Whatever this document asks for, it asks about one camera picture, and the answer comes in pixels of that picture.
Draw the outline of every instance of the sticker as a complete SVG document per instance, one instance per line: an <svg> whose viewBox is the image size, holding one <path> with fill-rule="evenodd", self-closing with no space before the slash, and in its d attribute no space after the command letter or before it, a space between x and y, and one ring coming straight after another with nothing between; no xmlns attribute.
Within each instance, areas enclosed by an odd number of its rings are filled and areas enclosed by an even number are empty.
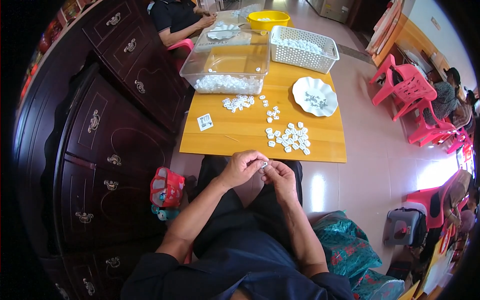
<svg viewBox="0 0 480 300"><path fill-rule="evenodd" d="M198 127L200 127L200 131L204 131L205 129L209 129L210 127L213 127L213 122L212 122L212 118L210 117L210 114L206 114L201 117L198 117L197 121L198 121Z"/></svg>

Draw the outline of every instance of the tiled floor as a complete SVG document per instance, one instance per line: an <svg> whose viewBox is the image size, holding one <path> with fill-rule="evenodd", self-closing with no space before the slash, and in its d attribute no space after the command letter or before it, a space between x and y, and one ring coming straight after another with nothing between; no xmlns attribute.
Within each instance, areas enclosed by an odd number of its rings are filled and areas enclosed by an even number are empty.
<svg viewBox="0 0 480 300"><path fill-rule="evenodd" d="M355 35L343 24L318 16L305 0L267 0L265 8L288 10L297 28L330 36L337 43L362 50ZM374 107L377 85L368 81L376 67L340 54L331 69L347 146L346 164L302 162L303 208L310 219L334 210L347 215L367 234L379 254L385 273L397 248L383 246L386 214L401 206L402 199L417 189L443 184L457 169L454 154L439 146L409 144L415 129L412 116L392 121L392 101ZM177 146L171 169L182 175L198 175L201 155L181 154ZM236 188L247 204L263 183L255 176Z"/></svg>

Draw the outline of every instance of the refrigerator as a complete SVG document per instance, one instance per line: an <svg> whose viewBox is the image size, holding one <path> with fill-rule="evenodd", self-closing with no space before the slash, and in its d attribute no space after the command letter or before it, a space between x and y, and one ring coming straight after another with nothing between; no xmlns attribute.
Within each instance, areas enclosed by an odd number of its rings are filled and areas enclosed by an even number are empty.
<svg viewBox="0 0 480 300"><path fill-rule="evenodd" d="M345 23L354 0L307 0L322 17Z"/></svg>

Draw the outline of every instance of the metal drawer pull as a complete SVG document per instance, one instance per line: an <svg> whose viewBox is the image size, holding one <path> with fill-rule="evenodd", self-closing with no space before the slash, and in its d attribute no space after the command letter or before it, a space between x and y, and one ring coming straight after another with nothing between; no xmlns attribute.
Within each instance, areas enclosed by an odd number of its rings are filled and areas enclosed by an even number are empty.
<svg viewBox="0 0 480 300"><path fill-rule="evenodd" d="M121 159L120 156L113 154L110 157L107 157L107 162L112 163L117 166L121 166Z"/></svg>
<svg viewBox="0 0 480 300"><path fill-rule="evenodd" d="M93 286L93 284L91 282L88 282L86 278L84 278L84 283L88 294L90 296L93 296L93 294L95 294L95 287Z"/></svg>
<svg viewBox="0 0 480 300"><path fill-rule="evenodd" d="M140 94L145 94L144 83L138 80L135 80L135 84L137 85L137 90Z"/></svg>
<svg viewBox="0 0 480 300"><path fill-rule="evenodd" d="M118 268L120 266L120 258L118 256L107 259L105 262L112 268Z"/></svg>
<svg viewBox="0 0 480 300"><path fill-rule="evenodd" d="M112 26L115 26L118 24L118 22L120 22L120 13L116 13L108 22L107 22L107 26L109 25L112 25Z"/></svg>
<svg viewBox="0 0 480 300"><path fill-rule="evenodd" d="M90 119L90 125L88 126L88 133L97 130L98 125L100 124L100 116L98 115L98 110L93 111L93 118Z"/></svg>
<svg viewBox="0 0 480 300"><path fill-rule="evenodd" d="M127 44L127 47L123 50L123 52L132 52L135 50L135 47L137 46L137 42L135 42L135 39L133 38L130 43Z"/></svg>
<svg viewBox="0 0 480 300"><path fill-rule="evenodd" d="M56 283L55 286L56 286L57 289L59 290L60 295L61 295L65 300L70 300L70 297L68 297L67 292L66 292L64 289L62 289L62 288L59 286L58 283Z"/></svg>
<svg viewBox="0 0 480 300"><path fill-rule="evenodd" d="M84 224L88 224L88 223L92 222L92 219L93 219L93 214L76 212L75 215L78 217L80 222L82 222Z"/></svg>
<svg viewBox="0 0 480 300"><path fill-rule="evenodd" d="M111 181L111 180L104 180L103 181L103 184L105 184L107 186L107 189L109 191L114 191L117 189L117 186L118 186L118 181Z"/></svg>

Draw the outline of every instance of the dark wooden cabinet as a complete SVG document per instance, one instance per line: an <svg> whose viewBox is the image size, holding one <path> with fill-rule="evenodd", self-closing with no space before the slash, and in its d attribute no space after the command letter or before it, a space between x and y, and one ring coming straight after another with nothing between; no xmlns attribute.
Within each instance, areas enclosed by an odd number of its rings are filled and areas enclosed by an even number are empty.
<svg viewBox="0 0 480 300"><path fill-rule="evenodd" d="M190 99L142 0L97 1L67 29L17 110L19 205L61 297L119 299L166 231L150 181Z"/></svg>

